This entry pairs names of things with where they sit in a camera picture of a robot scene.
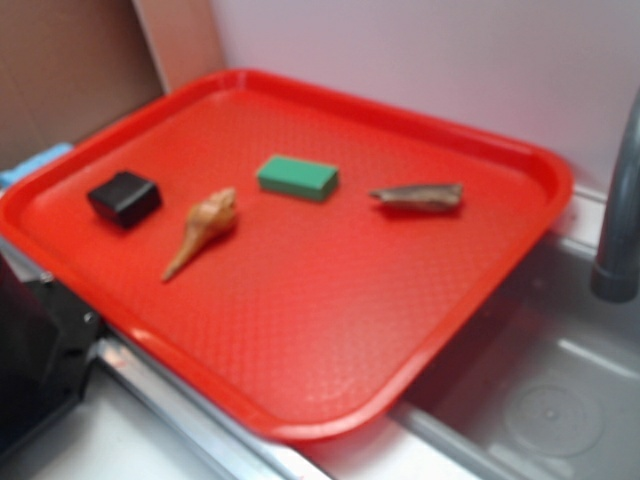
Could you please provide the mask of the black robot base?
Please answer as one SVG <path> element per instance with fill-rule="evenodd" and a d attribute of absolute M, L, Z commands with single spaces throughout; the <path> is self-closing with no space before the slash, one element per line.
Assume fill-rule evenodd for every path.
<path fill-rule="evenodd" d="M 1 457 L 85 394 L 104 323 L 58 280 L 21 281 L 1 259 Z"/>

